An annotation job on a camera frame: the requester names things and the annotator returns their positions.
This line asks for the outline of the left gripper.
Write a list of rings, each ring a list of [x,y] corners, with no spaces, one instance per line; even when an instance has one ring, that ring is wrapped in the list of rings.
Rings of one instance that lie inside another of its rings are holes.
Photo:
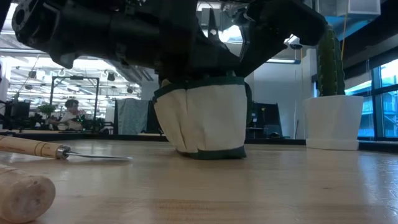
[[[16,39],[72,68],[80,56],[185,73],[198,29],[198,0],[20,0]]]

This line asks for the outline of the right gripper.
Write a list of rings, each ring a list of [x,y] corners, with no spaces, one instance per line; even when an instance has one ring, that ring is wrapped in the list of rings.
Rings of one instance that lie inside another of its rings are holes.
[[[286,34],[293,34],[302,45],[317,45],[326,30],[325,18],[301,0],[254,0],[248,16]],[[273,32],[244,30],[236,76],[247,77],[274,55],[286,49],[285,37]]]

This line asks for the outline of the cream green-trimmed gardening bag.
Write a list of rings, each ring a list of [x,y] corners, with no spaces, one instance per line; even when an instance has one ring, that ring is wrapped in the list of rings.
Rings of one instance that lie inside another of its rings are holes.
[[[250,88],[242,77],[164,80],[154,93],[160,127],[175,150],[198,160],[246,157]]]

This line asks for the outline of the narrow trowel wooden handle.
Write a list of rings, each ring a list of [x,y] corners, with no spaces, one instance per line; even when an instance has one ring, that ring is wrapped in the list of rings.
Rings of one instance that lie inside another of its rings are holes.
[[[0,136],[0,151],[60,160],[66,160],[69,156],[91,159],[132,160],[132,157],[81,154],[73,152],[70,147],[63,144],[15,138],[11,136]]]

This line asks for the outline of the wide trowel wooden handle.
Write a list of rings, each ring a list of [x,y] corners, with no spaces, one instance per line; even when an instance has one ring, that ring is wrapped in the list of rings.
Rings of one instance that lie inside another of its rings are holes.
[[[51,207],[55,194],[47,177],[0,164],[0,218],[16,224],[31,222]]]

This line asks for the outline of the long ceiling light tube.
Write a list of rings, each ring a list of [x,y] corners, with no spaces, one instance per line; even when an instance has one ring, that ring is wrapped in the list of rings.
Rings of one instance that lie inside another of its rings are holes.
[[[286,58],[270,58],[266,63],[281,63],[281,64],[300,64],[301,60],[286,59]]]

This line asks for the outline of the black monitor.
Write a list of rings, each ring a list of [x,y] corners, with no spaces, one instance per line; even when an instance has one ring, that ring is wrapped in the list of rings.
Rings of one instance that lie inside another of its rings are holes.
[[[249,138],[282,138],[278,104],[253,103],[252,121],[247,128]]]

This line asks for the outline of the green cactus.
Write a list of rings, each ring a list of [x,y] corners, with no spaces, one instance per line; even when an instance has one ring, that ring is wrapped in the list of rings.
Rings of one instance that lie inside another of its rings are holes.
[[[317,82],[319,96],[345,95],[345,73],[340,41],[330,25],[317,46]]]

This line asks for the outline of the grey curtain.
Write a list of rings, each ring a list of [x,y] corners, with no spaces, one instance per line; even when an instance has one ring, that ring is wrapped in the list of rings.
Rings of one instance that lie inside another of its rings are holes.
[[[118,134],[138,135],[146,130],[149,101],[126,98],[116,103]]]

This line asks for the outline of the person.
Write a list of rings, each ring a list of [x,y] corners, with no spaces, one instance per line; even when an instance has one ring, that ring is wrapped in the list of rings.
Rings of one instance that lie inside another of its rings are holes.
[[[59,125],[65,124],[67,125],[67,129],[72,129],[74,131],[82,131],[83,125],[81,121],[78,121],[78,118],[81,115],[85,114],[84,110],[79,110],[79,101],[75,99],[69,99],[65,102],[65,107],[67,108],[67,112],[61,118],[60,121],[56,121],[54,119],[49,119],[50,124]]]

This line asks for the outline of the white hexagonal plant pot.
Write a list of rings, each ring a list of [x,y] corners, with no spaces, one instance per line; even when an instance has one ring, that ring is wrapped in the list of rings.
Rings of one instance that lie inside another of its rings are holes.
[[[364,98],[335,95],[303,101],[307,119],[306,145],[312,149],[356,151]]]

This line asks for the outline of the white ceiling unit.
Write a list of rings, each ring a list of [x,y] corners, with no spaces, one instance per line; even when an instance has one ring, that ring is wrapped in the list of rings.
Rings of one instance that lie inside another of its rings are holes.
[[[378,16],[381,13],[381,1],[348,0],[348,12],[352,14]]]

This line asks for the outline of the black workstation equipment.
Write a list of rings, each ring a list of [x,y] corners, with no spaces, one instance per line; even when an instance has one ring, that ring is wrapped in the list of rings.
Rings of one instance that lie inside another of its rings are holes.
[[[30,103],[24,101],[1,101],[0,110],[5,109],[4,113],[0,113],[0,124],[6,130],[22,130],[29,126],[29,109]]]

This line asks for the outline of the black-framed window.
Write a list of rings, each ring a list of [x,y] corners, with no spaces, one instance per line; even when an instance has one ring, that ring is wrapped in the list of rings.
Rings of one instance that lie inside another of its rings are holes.
[[[359,75],[345,80],[345,93],[363,97],[360,138],[398,139],[398,59],[378,66],[367,60]]]

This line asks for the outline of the black aluminium table frame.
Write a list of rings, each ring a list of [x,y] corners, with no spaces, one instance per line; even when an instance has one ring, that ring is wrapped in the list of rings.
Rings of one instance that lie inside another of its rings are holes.
[[[167,142],[165,136],[148,135],[114,135],[114,134],[87,134],[87,133],[15,133],[12,131],[0,131],[0,136],[12,136],[17,138],[32,139],[38,141],[66,141],[66,140],[120,140],[120,141],[156,141]],[[246,139],[245,144],[290,145],[305,146],[302,139]],[[359,151],[383,152],[398,155],[398,142],[360,141]]]

